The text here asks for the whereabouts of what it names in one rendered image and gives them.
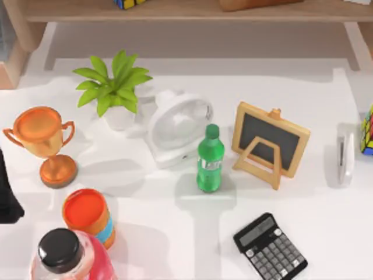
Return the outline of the white desk fan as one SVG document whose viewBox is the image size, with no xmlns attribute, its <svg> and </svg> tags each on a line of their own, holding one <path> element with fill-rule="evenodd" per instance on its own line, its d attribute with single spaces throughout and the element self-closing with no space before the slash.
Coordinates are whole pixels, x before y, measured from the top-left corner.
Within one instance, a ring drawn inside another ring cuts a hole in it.
<svg viewBox="0 0 373 280">
<path fill-rule="evenodd" d="M 211 102 L 197 94 L 164 90 L 155 95 L 155 104 L 146 140 L 156 166 L 165 169 L 197 157 L 213 119 Z"/>
</svg>

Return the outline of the green bottle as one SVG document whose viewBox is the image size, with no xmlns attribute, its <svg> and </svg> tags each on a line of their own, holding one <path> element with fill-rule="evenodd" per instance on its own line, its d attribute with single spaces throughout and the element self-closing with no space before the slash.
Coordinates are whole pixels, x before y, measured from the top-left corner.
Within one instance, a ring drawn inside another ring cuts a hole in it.
<svg viewBox="0 0 373 280">
<path fill-rule="evenodd" d="M 221 184 L 221 170 L 225 147 L 220 140 L 220 128 L 209 124 L 205 138 L 198 145 L 198 172 L 196 181 L 200 190 L 206 193 L 217 191 Z"/>
</svg>

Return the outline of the wooden framed blackboard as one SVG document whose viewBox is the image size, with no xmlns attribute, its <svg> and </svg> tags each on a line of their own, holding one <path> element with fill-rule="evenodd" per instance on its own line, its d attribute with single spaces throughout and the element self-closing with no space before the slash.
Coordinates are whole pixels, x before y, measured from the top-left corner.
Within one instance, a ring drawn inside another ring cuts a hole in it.
<svg viewBox="0 0 373 280">
<path fill-rule="evenodd" d="M 238 105 L 231 148 L 239 154 L 233 165 L 278 190 L 282 176 L 293 178 L 310 138 L 310 130 L 246 102 Z"/>
</svg>

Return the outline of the green plant in white pot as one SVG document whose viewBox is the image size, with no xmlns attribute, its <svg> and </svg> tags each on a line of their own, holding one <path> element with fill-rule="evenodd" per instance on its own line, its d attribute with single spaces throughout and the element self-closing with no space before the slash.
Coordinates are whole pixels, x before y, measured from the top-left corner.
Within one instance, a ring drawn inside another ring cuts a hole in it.
<svg viewBox="0 0 373 280">
<path fill-rule="evenodd" d="M 76 87 L 82 91 L 78 107 L 95 101 L 97 115 L 105 118 L 111 129 L 125 131 L 131 127 L 139 112 L 136 87 L 153 79 L 147 68 L 135 66 L 137 58 L 137 54 L 128 55 L 125 50 L 117 52 L 111 61 L 112 75 L 95 55 L 90 57 L 90 68 L 74 69 L 73 73 L 85 78 Z"/>
</svg>

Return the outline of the orange and blue cup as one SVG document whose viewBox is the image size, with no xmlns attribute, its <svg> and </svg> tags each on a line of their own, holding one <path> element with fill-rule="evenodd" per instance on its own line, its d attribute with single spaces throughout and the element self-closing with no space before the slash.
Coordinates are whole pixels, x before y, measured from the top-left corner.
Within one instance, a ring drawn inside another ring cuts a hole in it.
<svg viewBox="0 0 373 280">
<path fill-rule="evenodd" d="M 114 222 L 101 192 L 83 188 L 69 194 L 62 206 L 62 217 L 68 228 L 93 235 L 106 249 L 114 244 Z"/>
</svg>

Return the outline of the wooden shelf unit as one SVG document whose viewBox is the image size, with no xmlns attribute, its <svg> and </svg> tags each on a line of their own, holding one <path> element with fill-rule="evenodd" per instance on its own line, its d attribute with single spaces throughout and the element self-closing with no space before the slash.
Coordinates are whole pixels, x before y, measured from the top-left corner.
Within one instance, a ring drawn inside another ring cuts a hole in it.
<svg viewBox="0 0 373 280">
<path fill-rule="evenodd" d="M 147 0 L 120 10 L 113 0 L 0 0 L 22 49 L 31 53 L 49 22 L 130 20 L 248 20 L 252 22 L 356 22 L 373 58 L 373 3 L 300 0 L 296 3 L 234 10 L 231 0 Z"/>
</svg>

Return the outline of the black calculator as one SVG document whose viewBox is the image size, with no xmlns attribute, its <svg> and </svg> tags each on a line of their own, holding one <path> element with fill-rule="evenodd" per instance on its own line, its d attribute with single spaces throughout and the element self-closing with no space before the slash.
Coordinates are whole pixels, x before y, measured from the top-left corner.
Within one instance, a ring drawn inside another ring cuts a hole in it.
<svg viewBox="0 0 373 280">
<path fill-rule="evenodd" d="M 308 266 L 269 212 L 246 225 L 233 239 L 262 280 L 293 280 Z"/>
</svg>

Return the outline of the orange trophy cup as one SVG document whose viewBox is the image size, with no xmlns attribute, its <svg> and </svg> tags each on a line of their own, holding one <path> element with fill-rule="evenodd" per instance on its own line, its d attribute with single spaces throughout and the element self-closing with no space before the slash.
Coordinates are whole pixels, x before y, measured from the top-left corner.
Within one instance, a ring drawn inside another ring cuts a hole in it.
<svg viewBox="0 0 373 280">
<path fill-rule="evenodd" d="M 15 119 L 12 128 L 3 129 L 3 133 L 14 144 L 44 159 L 39 175 L 47 187 L 59 189 L 75 179 L 76 162 L 70 156 L 60 154 L 62 147 L 75 135 L 75 123 L 63 123 L 55 109 L 47 106 L 30 108 Z"/>
</svg>

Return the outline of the multicoloured puzzle cube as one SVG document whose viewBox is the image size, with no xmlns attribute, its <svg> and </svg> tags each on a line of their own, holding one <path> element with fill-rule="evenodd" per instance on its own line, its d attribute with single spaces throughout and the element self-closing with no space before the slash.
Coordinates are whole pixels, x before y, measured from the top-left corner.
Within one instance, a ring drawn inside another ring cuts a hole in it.
<svg viewBox="0 0 373 280">
<path fill-rule="evenodd" d="M 373 103 L 361 123 L 360 151 L 363 155 L 373 156 Z"/>
<path fill-rule="evenodd" d="M 122 10 L 128 10 L 130 8 L 135 7 L 136 5 L 140 5 L 147 0 L 113 0 L 117 7 Z"/>
</svg>

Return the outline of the white rounded gadget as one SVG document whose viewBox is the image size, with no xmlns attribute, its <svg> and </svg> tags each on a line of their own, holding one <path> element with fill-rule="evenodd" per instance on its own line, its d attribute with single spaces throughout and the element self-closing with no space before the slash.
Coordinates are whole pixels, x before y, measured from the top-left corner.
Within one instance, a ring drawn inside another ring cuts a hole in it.
<svg viewBox="0 0 373 280">
<path fill-rule="evenodd" d="M 340 123 L 337 127 L 337 170 L 341 186 L 350 185 L 355 164 L 354 125 Z"/>
</svg>

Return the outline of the red bottle with black cap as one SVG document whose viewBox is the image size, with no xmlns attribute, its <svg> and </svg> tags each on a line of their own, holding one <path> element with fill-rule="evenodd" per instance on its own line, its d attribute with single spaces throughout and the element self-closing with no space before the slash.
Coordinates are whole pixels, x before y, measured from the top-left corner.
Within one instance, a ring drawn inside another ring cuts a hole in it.
<svg viewBox="0 0 373 280">
<path fill-rule="evenodd" d="M 39 241 L 30 280 L 119 280 L 106 248 L 94 236 L 67 228 Z"/>
</svg>

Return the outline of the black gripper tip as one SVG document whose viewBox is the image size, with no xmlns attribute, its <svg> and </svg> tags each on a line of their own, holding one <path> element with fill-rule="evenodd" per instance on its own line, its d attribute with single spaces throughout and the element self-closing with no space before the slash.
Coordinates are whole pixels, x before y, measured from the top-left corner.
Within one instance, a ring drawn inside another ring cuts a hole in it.
<svg viewBox="0 0 373 280">
<path fill-rule="evenodd" d="M 24 209 L 9 183 L 6 164 L 0 148 L 0 224 L 14 224 L 24 217 Z"/>
</svg>

